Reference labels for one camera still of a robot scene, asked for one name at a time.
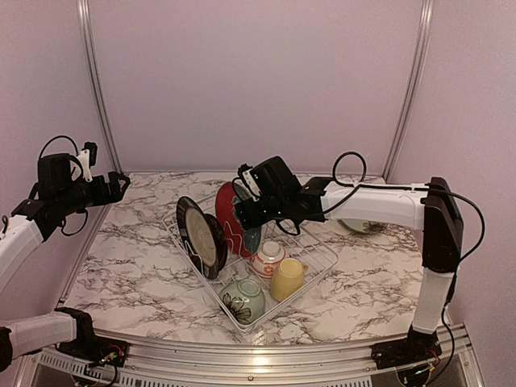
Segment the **small dark red flower plate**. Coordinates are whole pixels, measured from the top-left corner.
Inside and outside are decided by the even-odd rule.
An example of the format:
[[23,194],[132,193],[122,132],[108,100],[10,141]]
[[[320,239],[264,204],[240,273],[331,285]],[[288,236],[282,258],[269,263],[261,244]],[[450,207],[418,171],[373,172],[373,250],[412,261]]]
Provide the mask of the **small dark red flower plate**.
[[215,279],[227,262],[227,238],[219,221],[212,214],[204,214],[205,224],[198,232],[198,255],[202,260],[202,273]]

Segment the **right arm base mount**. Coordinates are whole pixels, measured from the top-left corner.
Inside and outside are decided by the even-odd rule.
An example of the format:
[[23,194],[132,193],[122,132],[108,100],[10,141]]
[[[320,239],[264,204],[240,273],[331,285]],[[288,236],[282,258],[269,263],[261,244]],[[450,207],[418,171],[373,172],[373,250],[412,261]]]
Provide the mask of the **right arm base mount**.
[[371,358],[378,369],[399,367],[440,357],[442,349],[437,333],[424,334],[410,327],[407,336],[372,345]]

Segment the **pale green flower plate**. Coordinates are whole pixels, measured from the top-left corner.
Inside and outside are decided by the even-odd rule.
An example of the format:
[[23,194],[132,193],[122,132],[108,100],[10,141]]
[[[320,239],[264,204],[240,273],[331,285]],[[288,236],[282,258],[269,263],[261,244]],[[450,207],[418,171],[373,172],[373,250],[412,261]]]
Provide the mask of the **pale green flower plate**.
[[379,234],[388,226],[387,223],[366,221],[362,219],[344,219],[339,220],[339,222],[349,231],[364,235]]

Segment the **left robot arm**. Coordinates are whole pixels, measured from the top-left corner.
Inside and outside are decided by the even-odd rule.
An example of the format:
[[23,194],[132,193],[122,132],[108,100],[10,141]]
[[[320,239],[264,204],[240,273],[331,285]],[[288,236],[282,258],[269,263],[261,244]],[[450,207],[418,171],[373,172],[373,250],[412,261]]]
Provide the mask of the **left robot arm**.
[[[88,148],[76,155],[57,153],[40,156],[38,181],[29,197],[3,219],[1,233],[1,286],[6,287],[30,254],[62,228],[68,216],[86,214],[88,208],[120,202],[131,180],[115,171],[106,177],[92,176],[94,160]],[[97,361],[102,341],[95,335],[92,318],[73,308],[1,323],[1,368],[12,360],[53,345],[83,359]]]

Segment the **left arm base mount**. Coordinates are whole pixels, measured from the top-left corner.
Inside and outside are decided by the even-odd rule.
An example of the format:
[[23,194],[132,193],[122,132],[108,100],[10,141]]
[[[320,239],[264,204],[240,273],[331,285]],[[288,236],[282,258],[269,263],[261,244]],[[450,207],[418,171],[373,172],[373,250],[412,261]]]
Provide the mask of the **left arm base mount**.
[[128,343],[119,339],[109,339],[95,334],[92,317],[81,310],[69,307],[56,308],[71,316],[76,322],[77,337],[69,342],[59,343],[56,349],[66,355],[88,360],[93,366],[104,364],[121,368],[127,358]]

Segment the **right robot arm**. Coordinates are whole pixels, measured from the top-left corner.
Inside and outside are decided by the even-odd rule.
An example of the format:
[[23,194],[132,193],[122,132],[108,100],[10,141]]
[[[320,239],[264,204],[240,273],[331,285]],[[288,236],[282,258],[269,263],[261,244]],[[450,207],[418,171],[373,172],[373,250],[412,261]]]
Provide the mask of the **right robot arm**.
[[405,360],[416,361],[431,347],[461,259],[464,222],[447,182],[434,177],[426,184],[374,185],[343,183],[335,177],[313,177],[301,184],[279,156],[237,176],[249,192],[235,205],[242,228],[269,222],[294,228],[305,221],[362,219],[422,232],[422,285],[411,324],[413,333],[399,345]]

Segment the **red plate with teal flower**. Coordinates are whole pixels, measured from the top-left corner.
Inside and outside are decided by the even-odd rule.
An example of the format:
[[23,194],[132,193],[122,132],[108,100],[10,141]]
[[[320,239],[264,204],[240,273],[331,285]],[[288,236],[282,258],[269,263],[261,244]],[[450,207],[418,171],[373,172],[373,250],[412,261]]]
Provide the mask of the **red plate with teal flower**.
[[240,202],[240,198],[249,197],[239,183],[229,181],[220,187],[215,199],[216,219],[223,227],[228,248],[243,258],[255,255],[263,239],[262,227],[244,230],[236,217],[235,204]]

